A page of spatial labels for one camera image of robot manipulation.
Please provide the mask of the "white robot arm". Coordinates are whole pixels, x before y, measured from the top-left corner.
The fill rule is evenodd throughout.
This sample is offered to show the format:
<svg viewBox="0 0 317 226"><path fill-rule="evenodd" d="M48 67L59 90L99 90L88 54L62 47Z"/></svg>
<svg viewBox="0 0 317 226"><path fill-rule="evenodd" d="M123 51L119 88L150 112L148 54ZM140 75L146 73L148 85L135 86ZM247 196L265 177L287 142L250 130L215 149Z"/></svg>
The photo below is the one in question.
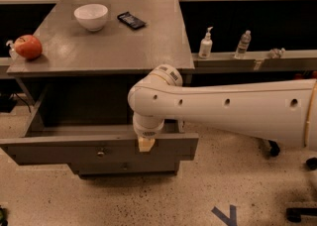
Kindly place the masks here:
<svg viewBox="0 0 317 226"><path fill-rule="evenodd" d="M128 103L134 130L146 139L156 138L169 119L317 149L314 79L184 87L177 69L162 64L131 88Z"/></svg>

